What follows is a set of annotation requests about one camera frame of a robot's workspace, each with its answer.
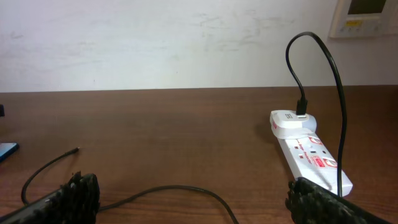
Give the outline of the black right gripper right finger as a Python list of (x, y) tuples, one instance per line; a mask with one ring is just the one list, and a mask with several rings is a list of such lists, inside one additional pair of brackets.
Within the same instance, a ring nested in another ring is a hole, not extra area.
[(389, 224), (304, 177), (288, 186), (285, 206), (295, 224)]

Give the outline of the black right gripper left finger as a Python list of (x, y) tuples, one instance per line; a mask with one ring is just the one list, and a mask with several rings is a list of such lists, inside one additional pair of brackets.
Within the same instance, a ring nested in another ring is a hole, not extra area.
[(1, 224), (94, 224), (99, 208), (97, 177), (77, 172), (58, 190), (1, 217)]

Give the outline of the white power strip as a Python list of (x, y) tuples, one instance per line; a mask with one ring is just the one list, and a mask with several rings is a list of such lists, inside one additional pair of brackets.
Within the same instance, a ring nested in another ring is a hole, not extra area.
[(299, 139), (278, 139), (294, 178), (304, 177), (337, 196), (347, 196), (353, 183), (342, 171), (342, 154), (346, 138), (346, 119), (343, 120), (338, 158), (328, 151), (316, 132)]

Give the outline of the blue Galaxy smartphone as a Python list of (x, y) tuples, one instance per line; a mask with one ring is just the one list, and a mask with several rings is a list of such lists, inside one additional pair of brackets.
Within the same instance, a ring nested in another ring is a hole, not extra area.
[(7, 159), (10, 155), (19, 149), (19, 145), (16, 142), (12, 143), (0, 143), (0, 162)]

